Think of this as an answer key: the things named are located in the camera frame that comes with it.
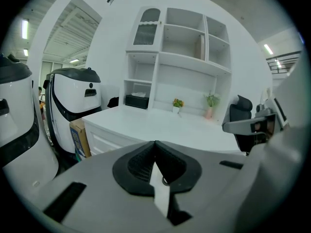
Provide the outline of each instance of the cabinet door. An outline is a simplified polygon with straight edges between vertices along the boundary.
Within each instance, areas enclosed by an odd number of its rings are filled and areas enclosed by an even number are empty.
[[[166,9],[141,7],[134,22],[127,51],[160,51]]]

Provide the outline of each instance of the white shelving unit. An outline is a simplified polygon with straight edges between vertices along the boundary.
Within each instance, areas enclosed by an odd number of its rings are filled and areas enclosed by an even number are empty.
[[[204,16],[193,11],[168,8],[166,23],[205,32]]]
[[[138,11],[126,51],[158,52],[163,34],[166,10],[161,7],[141,7]]]
[[[155,63],[155,53],[129,53],[125,79],[152,81]]]
[[[218,93],[220,108],[213,121],[221,124],[231,87],[226,26],[205,15],[176,8],[162,9],[160,15],[165,15],[165,20],[161,23],[162,31],[157,30],[155,34],[158,51],[141,46],[140,50],[137,46],[127,50],[124,89],[120,91],[119,103],[124,104],[127,94],[146,92],[148,110],[170,111],[172,101],[179,98],[185,102],[181,112],[201,117],[207,109],[204,95]],[[139,17],[144,17],[141,10]],[[139,25],[155,23],[137,19],[131,39]]]
[[[205,33],[200,30],[165,24],[163,52],[205,59]]]
[[[225,42],[229,42],[227,28],[221,22],[206,17],[208,34],[211,34]]]
[[[201,72],[210,76],[230,75],[231,71],[212,62],[198,60],[181,54],[160,52],[160,62],[164,65],[181,67],[196,72]]]
[[[226,41],[208,34],[208,60],[225,68],[230,68],[230,46]]]

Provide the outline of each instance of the pink flower pot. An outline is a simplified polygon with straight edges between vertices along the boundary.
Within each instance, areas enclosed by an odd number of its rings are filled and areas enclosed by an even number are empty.
[[[211,119],[211,118],[212,118],[212,113],[213,113],[213,107],[209,107],[209,108],[206,110],[204,117],[205,117],[206,119]]]

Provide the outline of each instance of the white desk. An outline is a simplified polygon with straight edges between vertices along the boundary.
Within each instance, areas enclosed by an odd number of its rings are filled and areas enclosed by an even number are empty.
[[[233,134],[202,116],[118,106],[82,119],[92,155],[154,140],[199,150],[239,151]]]

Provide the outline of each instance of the shelf compartment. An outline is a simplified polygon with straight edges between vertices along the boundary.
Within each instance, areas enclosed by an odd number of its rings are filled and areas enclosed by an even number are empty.
[[[124,95],[131,95],[132,93],[145,92],[146,97],[150,97],[151,82],[144,82],[141,80],[124,80]]]
[[[175,53],[167,53],[167,52],[160,52],[159,53],[159,61],[161,64],[174,66],[174,67],[181,67],[197,72],[201,72],[204,74],[208,74],[210,76],[222,76],[222,75],[229,75],[231,73],[230,70],[214,64],[212,62],[205,62],[203,60],[199,60],[196,58],[187,57],[180,54]]]
[[[214,90],[216,77],[180,67],[160,64],[157,75],[155,101],[166,104],[164,110],[172,110],[172,101],[185,102],[183,112],[203,115],[207,109],[204,95]]]
[[[230,68],[229,43],[208,34],[208,60],[225,68]]]
[[[166,23],[185,26],[205,32],[203,15],[189,10],[168,8]]]
[[[229,42],[227,28],[221,22],[207,17],[207,30],[209,34]]]
[[[128,54],[126,80],[151,82],[156,62],[155,53],[132,52]]]
[[[205,59],[205,33],[183,26],[165,24],[162,51]]]

